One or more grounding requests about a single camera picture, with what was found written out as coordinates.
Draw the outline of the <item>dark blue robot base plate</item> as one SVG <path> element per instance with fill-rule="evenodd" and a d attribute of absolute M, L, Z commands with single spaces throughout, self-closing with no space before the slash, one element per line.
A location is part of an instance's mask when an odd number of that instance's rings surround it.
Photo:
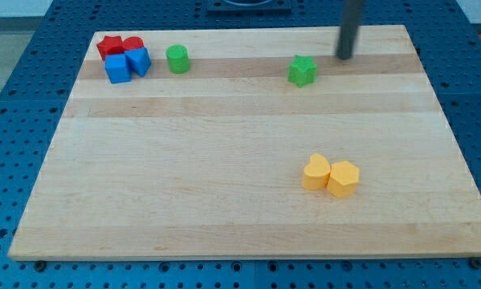
<path fill-rule="evenodd" d="M 291 12 L 292 0 L 205 0 L 207 14 Z"/>

